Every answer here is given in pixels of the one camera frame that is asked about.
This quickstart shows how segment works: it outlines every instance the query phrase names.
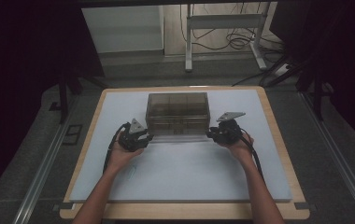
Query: table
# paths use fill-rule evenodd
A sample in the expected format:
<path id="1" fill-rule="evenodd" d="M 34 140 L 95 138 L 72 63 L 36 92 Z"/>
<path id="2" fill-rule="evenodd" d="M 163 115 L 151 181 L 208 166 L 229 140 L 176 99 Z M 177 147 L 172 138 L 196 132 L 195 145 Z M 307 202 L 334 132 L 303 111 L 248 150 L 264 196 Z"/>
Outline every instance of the table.
<path id="1" fill-rule="evenodd" d="M 309 217 L 309 209 L 305 205 L 305 197 L 301 191 L 291 160 L 286 150 L 283 139 L 277 127 L 273 111 L 260 87 L 175 87 L 175 88 L 138 88 L 138 89 L 115 89 L 103 91 L 95 114 L 92 118 L 90 130 L 88 131 L 83 148 L 78 158 L 75 172 L 72 175 L 70 185 L 64 197 L 64 203 L 69 202 L 69 195 L 78 177 L 79 170 L 84 162 L 89 147 L 96 121 L 100 114 L 103 101 L 108 92 L 123 91 L 213 91 L 213 90 L 256 90 L 263 106 L 264 114 L 277 146 L 277 153 L 281 159 L 285 174 L 291 188 L 292 200 L 285 203 L 277 203 L 282 216 L 285 219 L 306 219 Z M 71 208 L 61 209 L 62 218 L 73 218 L 78 212 L 82 203 L 75 203 Z M 104 218 L 111 219 L 251 219 L 249 203 L 108 203 Z"/>
<path id="2" fill-rule="evenodd" d="M 187 5 L 187 41 L 186 41 L 186 72 L 192 71 L 192 30 L 194 29 L 235 29 L 257 28 L 254 40 L 250 41 L 250 49 L 253 52 L 256 63 L 261 70 L 266 70 L 262 54 L 259 51 L 259 42 L 262 37 L 265 20 L 271 2 L 267 2 L 261 14 L 239 15 L 205 15 L 193 16 L 191 5 Z"/>

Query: transparent container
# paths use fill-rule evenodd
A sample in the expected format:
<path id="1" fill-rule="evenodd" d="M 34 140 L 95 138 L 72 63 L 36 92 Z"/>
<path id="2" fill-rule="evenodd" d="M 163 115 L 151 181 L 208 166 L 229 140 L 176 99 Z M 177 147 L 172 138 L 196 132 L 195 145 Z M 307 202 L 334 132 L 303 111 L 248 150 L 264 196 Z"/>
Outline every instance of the transparent container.
<path id="1" fill-rule="evenodd" d="M 146 123 L 150 134 L 205 134 L 209 120 L 206 92 L 149 94 Z"/>

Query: handheld controller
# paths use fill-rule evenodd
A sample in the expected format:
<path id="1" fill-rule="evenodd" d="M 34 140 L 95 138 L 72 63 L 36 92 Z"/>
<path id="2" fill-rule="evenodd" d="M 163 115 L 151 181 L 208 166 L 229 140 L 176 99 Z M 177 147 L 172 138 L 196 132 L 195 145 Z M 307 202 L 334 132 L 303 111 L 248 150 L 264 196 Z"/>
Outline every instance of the handheld controller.
<path id="1" fill-rule="evenodd" d="M 108 146 L 104 170 L 107 168 L 108 161 L 111 156 L 111 149 L 113 148 L 114 143 L 116 142 L 117 135 L 120 131 L 124 129 L 119 137 L 119 144 L 127 151 L 134 152 L 140 148 L 145 148 L 148 146 L 149 141 L 152 140 L 152 134 L 147 135 L 146 137 L 142 137 L 143 135 L 148 133 L 148 130 L 143 127 L 136 119 L 132 119 L 132 122 L 126 122 L 120 126 L 120 128 L 114 134 L 110 145 Z"/>
<path id="2" fill-rule="evenodd" d="M 263 177 L 262 167 L 260 165 L 259 157 L 254 149 L 252 142 L 242 136 L 242 131 L 248 134 L 245 130 L 241 129 L 236 123 L 235 119 L 244 116 L 242 112 L 226 112 L 217 119 L 219 127 L 210 127 L 209 132 L 206 132 L 208 138 L 212 138 L 214 142 L 224 145 L 233 145 L 239 140 L 242 140 L 250 149 L 252 156 L 256 162 L 257 170 L 260 176 Z"/>
<path id="3" fill-rule="evenodd" d="M 241 128 L 236 123 L 235 118 L 244 116 L 241 112 L 226 112 L 217 119 L 219 127 L 210 127 L 210 132 L 206 132 L 208 138 L 212 138 L 214 142 L 219 144 L 232 145 L 236 143 L 241 133 Z"/>

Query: white wall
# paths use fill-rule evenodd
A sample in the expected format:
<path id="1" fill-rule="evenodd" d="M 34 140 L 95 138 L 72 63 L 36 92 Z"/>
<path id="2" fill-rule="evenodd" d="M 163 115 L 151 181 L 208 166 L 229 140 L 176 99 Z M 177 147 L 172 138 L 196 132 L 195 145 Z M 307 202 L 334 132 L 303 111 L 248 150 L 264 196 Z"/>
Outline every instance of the white wall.
<path id="1" fill-rule="evenodd" d="M 163 8 L 83 8 L 98 53 L 163 49 Z"/>

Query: cable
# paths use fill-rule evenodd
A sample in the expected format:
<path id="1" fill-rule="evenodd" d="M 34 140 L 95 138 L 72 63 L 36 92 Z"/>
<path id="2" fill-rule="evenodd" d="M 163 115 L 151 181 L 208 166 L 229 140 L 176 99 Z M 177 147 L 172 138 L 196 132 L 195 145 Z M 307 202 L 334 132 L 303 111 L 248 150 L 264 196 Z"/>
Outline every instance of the cable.
<path id="1" fill-rule="evenodd" d="M 238 3 L 235 4 L 235 6 L 233 7 L 233 9 L 231 10 L 230 14 L 233 14 L 234 9 L 238 6 Z M 239 14 L 242 14 L 242 10 L 244 9 L 244 3 L 241 6 L 241 9 L 239 10 Z"/>
<path id="2" fill-rule="evenodd" d="M 244 130 L 244 132 L 249 136 L 249 141 L 250 141 L 250 142 L 249 142 L 246 138 L 244 138 L 244 137 L 242 136 L 242 134 L 238 134 L 238 133 L 236 133 L 236 132 L 235 132 L 234 130 L 232 130 L 232 129 L 227 128 L 227 131 L 229 131 L 229 133 L 233 133 L 233 134 L 235 134 L 237 137 L 239 137 L 239 139 L 241 139 L 241 140 L 245 143 L 245 145 L 247 145 L 247 147 L 250 149 L 251 154 L 252 154 L 252 156 L 253 156 L 253 158 L 254 158 L 254 161 L 255 161 L 255 163 L 256 163 L 257 170 L 259 171 L 260 176 L 262 177 L 263 181 L 265 182 L 264 176 L 263 176 L 263 171 L 262 171 L 262 166 L 260 165 L 259 156 L 257 155 L 257 152 L 256 152 L 256 150 L 254 149 L 253 145 L 251 144 L 252 142 L 251 142 L 251 140 L 250 140 L 250 136 L 249 136 L 249 134 L 247 133 L 247 131 Z"/>
<path id="3" fill-rule="evenodd" d="M 181 5 L 180 5 L 180 30 L 181 30 L 181 35 L 183 36 L 184 41 L 187 42 L 187 39 L 184 36 L 184 32 L 183 32 L 183 20 L 181 19 Z"/>
<path id="4" fill-rule="evenodd" d="M 260 4 L 261 4 L 261 2 L 260 2 L 259 5 L 257 6 L 257 11 L 256 11 L 256 13 L 259 13 Z"/>
<path id="5" fill-rule="evenodd" d="M 119 133 L 122 130 L 122 128 L 126 128 L 128 124 L 129 123 L 122 124 L 120 126 L 120 128 L 116 131 L 116 133 L 114 134 L 113 138 L 111 139 L 110 145 L 108 145 L 108 149 L 107 149 L 107 154 L 106 154 L 106 158 L 105 158 L 103 173 L 105 172 L 105 170 L 106 170 L 106 168 L 108 166 L 108 161 L 110 160 L 110 156 L 111 156 L 111 149 L 113 148 L 113 145 L 116 142 L 117 135 L 119 135 Z"/>
<path id="6" fill-rule="evenodd" d="M 277 53 L 281 53 L 281 54 L 285 53 L 285 49 L 269 49 L 269 48 L 266 48 L 263 45 L 259 45 L 258 48 L 262 49 L 263 51 L 268 51 L 268 52 L 277 52 Z"/>
<path id="7" fill-rule="evenodd" d="M 194 30 L 192 30 L 192 35 L 195 37 L 195 39 L 199 39 L 199 38 L 202 38 L 202 37 L 204 37 L 204 36 L 206 36 L 206 35 L 209 35 L 210 33 L 214 32 L 215 30 L 216 30 L 216 29 L 212 29 L 212 30 L 206 32 L 205 34 L 200 35 L 200 36 L 195 36 Z"/>
<path id="8" fill-rule="evenodd" d="M 287 56 L 286 54 L 284 54 L 282 57 L 280 57 L 280 58 L 273 64 L 273 66 L 271 66 L 270 69 L 267 70 L 267 73 L 266 73 L 266 74 L 262 77 L 262 79 L 260 80 L 259 86 L 264 87 L 265 79 L 268 78 L 268 77 L 271 75 L 270 72 L 274 71 L 274 70 L 279 66 L 279 64 L 280 64 L 281 62 L 283 62 L 285 59 L 287 59 L 287 57 L 288 57 L 288 56 Z"/>
<path id="9" fill-rule="evenodd" d="M 281 52 L 265 52 L 265 53 L 264 53 L 263 57 L 264 57 L 264 59 L 265 59 L 266 61 L 268 61 L 268 62 L 270 62 L 270 63 L 276 63 L 278 60 L 276 60 L 276 61 L 271 61 L 270 59 L 267 58 L 267 55 L 268 55 L 268 54 L 283 54 L 283 53 L 281 53 Z"/>
<path id="10" fill-rule="evenodd" d="M 203 5 L 203 8 L 204 8 L 205 12 L 206 12 L 207 14 L 209 14 L 209 12 L 206 10 L 205 4 Z"/>
<path id="11" fill-rule="evenodd" d="M 245 7 L 244 14 L 247 14 L 247 9 L 248 9 L 249 3 L 247 3 L 247 6 Z"/>
<path id="12" fill-rule="evenodd" d="M 240 35 L 240 34 L 234 34 L 234 33 L 228 34 L 226 36 L 226 39 L 229 41 L 233 49 L 242 49 L 243 47 L 245 47 L 247 44 L 250 43 L 250 39 L 247 36 Z"/>
<path id="13" fill-rule="evenodd" d="M 280 45 L 282 45 L 282 46 L 285 46 L 285 43 L 277 42 L 277 41 L 274 41 L 274 40 L 265 39 L 265 38 L 263 38 L 263 37 L 262 37 L 262 40 L 265 40 L 265 41 L 268 41 L 268 42 L 271 42 L 271 43 L 280 44 Z"/>
<path id="14" fill-rule="evenodd" d="M 244 79 L 235 82 L 235 83 L 234 83 L 233 85 L 231 85 L 231 86 L 234 87 L 234 86 L 238 85 L 238 84 L 241 83 L 241 82 L 247 81 L 247 80 L 252 79 L 252 78 L 255 78 L 255 77 L 262 76 L 262 75 L 263 75 L 264 73 L 266 73 L 266 72 L 268 72 L 268 71 L 261 72 L 261 73 L 259 73 L 259 74 L 254 75 L 254 76 L 251 76 L 251 77 L 245 77 Z"/>
<path id="15" fill-rule="evenodd" d="M 203 47 L 203 48 L 206 48 L 206 49 L 212 49 L 212 50 L 218 50 L 218 49 L 225 49 L 225 48 L 227 48 L 229 45 L 230 45 L 230 43 L 228 43 L 226 46 L 224 46 L 224 47 L 220 47 L 220 48 L 211 48 L 211 47 L 208 47 L 208 46 L 205 46 L 205 45 L 202 45 L 202 44 L 200 44 L 200 43 L 192 43 L 193 45 L 198 45 L 198 46 L 201 46 L 201 47 Z"/>

